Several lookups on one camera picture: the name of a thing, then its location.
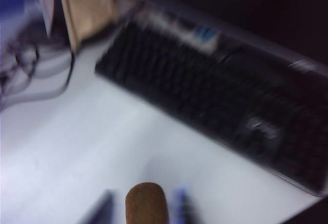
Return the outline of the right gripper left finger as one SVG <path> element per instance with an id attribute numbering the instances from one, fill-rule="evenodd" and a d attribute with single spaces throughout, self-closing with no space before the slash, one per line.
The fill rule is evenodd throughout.
<path id="1" fill-rule="evenodd" d="M 83 224 L 113 223 L 114 218 L 114 193 L 105 191 L 99 201 L 78 222 Z"/>

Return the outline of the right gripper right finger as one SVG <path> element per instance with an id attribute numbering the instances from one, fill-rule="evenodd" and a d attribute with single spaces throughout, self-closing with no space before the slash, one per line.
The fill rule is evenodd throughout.
<path id="1" fill-rule="evenodd" d="M 197 213 L 187 188 L 181 186 L 175 193 L 176 198 L 176 220 L 178 224 L 198 223 Z"/>

